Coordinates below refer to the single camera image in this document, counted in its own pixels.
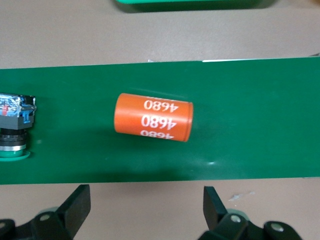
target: white printed number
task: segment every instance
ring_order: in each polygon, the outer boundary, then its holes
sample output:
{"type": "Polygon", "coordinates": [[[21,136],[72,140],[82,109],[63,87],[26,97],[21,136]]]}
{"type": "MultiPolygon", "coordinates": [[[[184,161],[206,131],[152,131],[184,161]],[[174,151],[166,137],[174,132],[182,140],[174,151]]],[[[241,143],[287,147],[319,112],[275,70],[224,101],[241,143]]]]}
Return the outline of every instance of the white printed number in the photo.
{"type": "Polygon", "coordinates": [[[172,118],[143,115],[141,118],[141,125],[143,127],[150,127],[153,129],[159,127],[160,129],[167,128],[168,130],[170,130],[175,125],[177,125],[177,123],[172,122],[172,118]]]}
{"type": "Polygon", "coordinates": [[[142,130],[140,132],[141,136],[145,137],[151,137],[151,138],[158,138],[158,139],[173,139],[174,136],[170,136],[169,133],[165,134],[163,132],[155,132],[155,131],[147,131],[147,130],[142,130]]]}
{"type": "Polygon", "coordinates": [[[165,112],[170,109],[170,113],[173,113],[175,110],[177,110],[179,107],[175,106],[174,103],[169,102],[161,102],[161,101],[151,101],[147,100],[144,102],[144,109],[146,110],[155,110],[160,111],[162,109],[162,112],[165,112]]]}

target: beige table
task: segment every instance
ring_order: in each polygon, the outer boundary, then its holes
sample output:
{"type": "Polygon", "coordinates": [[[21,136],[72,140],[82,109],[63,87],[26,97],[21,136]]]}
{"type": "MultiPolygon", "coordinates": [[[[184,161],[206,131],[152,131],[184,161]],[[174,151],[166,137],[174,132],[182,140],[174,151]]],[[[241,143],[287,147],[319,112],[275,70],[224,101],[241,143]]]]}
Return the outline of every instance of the beige table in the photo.
{"type": "MultiPolygon", "coordinates": [[[[113,0],[1,0],[0,68],[320,52],[319,0],[267,3],[248,10],[141,12],[113,0]]],[[[204,185],[215,186],[228,208],[244,211],[258,226],[279,220],[305,240],[320,239],[319,178],[91,184],[92,210],[75,239],[195,240],[206,230],[204,185]]],[[[1,185],[0,218],[22,224],[60,205],[76,187],[1,185]]]]}

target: green mat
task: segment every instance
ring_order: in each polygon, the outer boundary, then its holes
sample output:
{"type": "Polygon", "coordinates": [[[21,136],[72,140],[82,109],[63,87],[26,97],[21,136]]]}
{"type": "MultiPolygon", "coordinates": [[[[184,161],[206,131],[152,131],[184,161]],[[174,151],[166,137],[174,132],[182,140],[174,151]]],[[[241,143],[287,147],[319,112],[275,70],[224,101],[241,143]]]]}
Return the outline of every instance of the green mat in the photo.
{"type": "Polygon", "coordinates": [[[35,95],[24,160],[0,184],[320,176],[320,57],[1,69],[35,95]],[[193,102],[188,142],[119,134],[120,93],[193,102]]]}

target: screw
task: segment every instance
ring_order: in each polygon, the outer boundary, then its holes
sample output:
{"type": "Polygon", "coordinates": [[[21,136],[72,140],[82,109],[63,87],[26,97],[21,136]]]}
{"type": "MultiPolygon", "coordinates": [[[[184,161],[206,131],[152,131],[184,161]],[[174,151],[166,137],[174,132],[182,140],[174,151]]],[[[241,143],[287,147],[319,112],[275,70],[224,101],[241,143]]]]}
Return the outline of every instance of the screw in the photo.
{"type": "Polygon", "coordinates": [[[45,215],[42,215],[40,217],[40,221],[45,221],[45,220],[48,220],[50,218],[50,215],[49,214],[45,214],[45,215]]]}
{"type": "Polygon", "coordinates": [[[283,232],[285,229],[278,223],[272,223],[271,228],[277,232],[283,232]]]}
{"type": "Polygon", "coordinates": [[[238,217],[237,215],[232,215],[230,218],[231,218],[231,221],[234,222],[234,223],[240,223],[241,222],[240,217],[238,217]]]}

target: orange cylinder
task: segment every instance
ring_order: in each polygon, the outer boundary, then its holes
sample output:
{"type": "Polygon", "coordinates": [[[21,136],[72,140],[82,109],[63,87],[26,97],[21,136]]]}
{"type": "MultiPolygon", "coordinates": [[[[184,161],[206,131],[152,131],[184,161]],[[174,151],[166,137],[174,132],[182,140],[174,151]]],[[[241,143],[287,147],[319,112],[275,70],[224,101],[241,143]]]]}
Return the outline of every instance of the orange cylinder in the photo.
{"type": "Polygon", "coordinates": [[[114,111],[117,133],[186,142],[194,106],[192,102],[120,94],[114,111]]]}

